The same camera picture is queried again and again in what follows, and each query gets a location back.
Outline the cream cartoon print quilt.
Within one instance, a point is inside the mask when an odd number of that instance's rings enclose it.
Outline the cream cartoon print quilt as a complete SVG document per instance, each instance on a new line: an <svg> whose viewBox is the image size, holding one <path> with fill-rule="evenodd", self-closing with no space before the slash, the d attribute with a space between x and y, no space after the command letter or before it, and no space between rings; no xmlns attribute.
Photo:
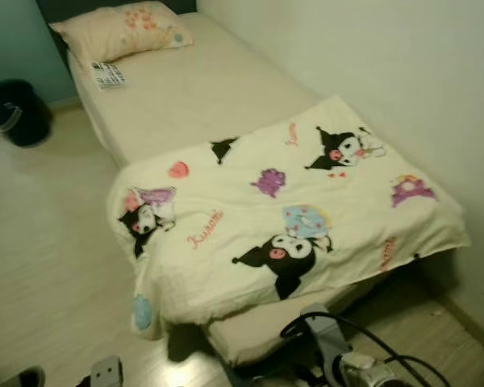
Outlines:
<svg viewBox="0 0 484 387"><path fill-rule="evenodd" d="M106 217L145 339L470 245L460 204L338 97L124 167Z"/></svg>

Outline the white paperback book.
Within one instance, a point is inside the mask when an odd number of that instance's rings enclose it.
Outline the white paperback book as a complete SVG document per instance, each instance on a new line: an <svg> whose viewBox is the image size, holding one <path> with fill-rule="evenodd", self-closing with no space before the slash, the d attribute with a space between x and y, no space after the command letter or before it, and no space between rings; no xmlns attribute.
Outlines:
<svg viewBox="0 0 484 387"><path fill-rule="evenodd" d="M92 62L90 73L94 84L101 90L117 89L127 84L127 78L115 64Z"/></svg>

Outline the pink patterned pillow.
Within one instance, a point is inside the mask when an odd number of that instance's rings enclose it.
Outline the pink patterned pillow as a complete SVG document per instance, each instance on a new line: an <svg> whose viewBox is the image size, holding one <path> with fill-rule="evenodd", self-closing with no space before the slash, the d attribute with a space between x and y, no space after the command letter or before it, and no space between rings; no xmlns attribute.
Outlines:
<svg viewBox="0 0 484 387"><path fill-rule="evenodd" d="M48 26L68 45L83 68L116 62L121 56L190 47L193 33L162 2L148 0L99 7Z"/></svg>

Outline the light wooden baseboard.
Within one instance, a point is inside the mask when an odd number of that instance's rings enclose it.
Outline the light wooden baseboard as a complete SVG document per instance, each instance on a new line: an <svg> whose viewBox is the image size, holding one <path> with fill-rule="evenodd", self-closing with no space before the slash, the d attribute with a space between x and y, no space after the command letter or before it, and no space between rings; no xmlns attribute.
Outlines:
<svg viewBox="0 0 484 387"><path fill-rule="evenodd" d="M447 310L468 333L484 347L484 323L472 316L466 307L460 306L455 299L449 297L442 288L433 284L426 285L427 291Z"/></svg>

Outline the cream sheeted mattress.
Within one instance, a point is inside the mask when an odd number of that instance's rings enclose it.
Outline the cream sheeted mattress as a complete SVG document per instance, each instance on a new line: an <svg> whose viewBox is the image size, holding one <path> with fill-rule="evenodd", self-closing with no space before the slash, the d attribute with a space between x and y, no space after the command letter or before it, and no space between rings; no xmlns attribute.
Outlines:
<svg viewBox="0 0 484 387"><path fill-rule="evenodd" d="M124 87L99 89L90 68L76 64L73 77L85 88L85 110L97 119L99 139L120 163L119 172L167 152L279 123L329 99L316 99L201 12L184 15L184 21L194 34L190 47L143 52L112 63L127 78ZM202 325L169 324L162 336L178 326L198 326L221 359L234 366L255 364L284 344L283 326L304 307L347 306L385 274Z"/></svg>

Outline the grey slipper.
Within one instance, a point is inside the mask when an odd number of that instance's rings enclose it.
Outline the grey slipper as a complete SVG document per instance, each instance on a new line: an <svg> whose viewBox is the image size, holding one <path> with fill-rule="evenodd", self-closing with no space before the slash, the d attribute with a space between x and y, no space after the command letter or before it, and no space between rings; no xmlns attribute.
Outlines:
<svg viewBox="0 0 484 387"><path fill-rule="evenodd" d="M46 375L40 366L28 366L12 377L0 381L0 387L45 387Z"/></svg>

